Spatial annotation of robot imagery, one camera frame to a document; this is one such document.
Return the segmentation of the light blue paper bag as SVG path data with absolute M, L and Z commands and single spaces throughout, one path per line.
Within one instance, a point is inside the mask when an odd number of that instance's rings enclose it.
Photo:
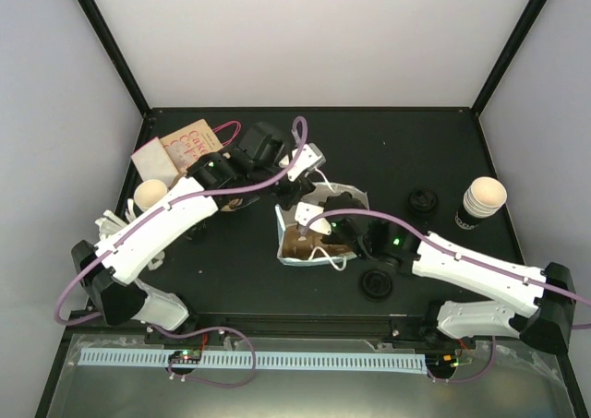
M 338 197 L 348 193 L 368 209 L 368 195 L 352 185 L 330 182 L 321 173 L 321 181 L 313 181 L 315 190 L 289 210 L 275 206 L 277 220 L 278 249 L 277 259 L 286 266 L 312 267 L 330 265 L 338 271 L 346 268 L 347 262 L 355 259 L 356 254 L 346 245 L 334 239 L 328 243 L 329 236 L 335 233 L 335 227 L 322 219 L 314 221 L 305 234 L 301 233 L 302 224 L 324 211 L 324 203 L 329 197 Z

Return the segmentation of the brown pulp cup carrier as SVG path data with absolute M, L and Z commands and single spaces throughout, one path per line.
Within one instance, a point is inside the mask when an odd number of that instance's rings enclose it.
M 281 256 L 301 260 L 309 259 L 315 247 L 322 248 L 332 257 L 343 256 L 351 252 L 351 249 L 346 245 L 324 244 L 322 238 L 322 234 L 313 231 L 302 236 L 297 228 L 290 227 L 283 238 Z

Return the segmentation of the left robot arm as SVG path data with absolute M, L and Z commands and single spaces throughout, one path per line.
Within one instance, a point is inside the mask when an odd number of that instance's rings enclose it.
M 101 318 L 117 327 L 135 320 L 166 331 L 186 323 L 190 310 L 184 300 L 141 281 L 140 274 L 167 246 L 224 208 L 270 195 L 290 209 L 311 193 L 307 120 L 298 116 L 291 132 L 289 141 L 271 125 L 252 126 L 238 143 L 200 157 L 163 197 L 116 233 L 95 244 L 76 243 L 71 249 L 76 277 L 67 288 L 81 286 L 94 306 L 78 322 Z

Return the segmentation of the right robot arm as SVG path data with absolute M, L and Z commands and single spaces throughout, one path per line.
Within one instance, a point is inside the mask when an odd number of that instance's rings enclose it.
M 480 302 L 433 302 L 426 322 L 435 335 L 502 336 L 554 355 L 569 351 L 574 285 L 562 264 L 538 268 L 480 254 L 367 209 L 348 192 L 328 197 L 322 208 L 331 226 L 327 242 L 346 245 L 357 257 L 401 274 L 444 281 L 482 296 Z

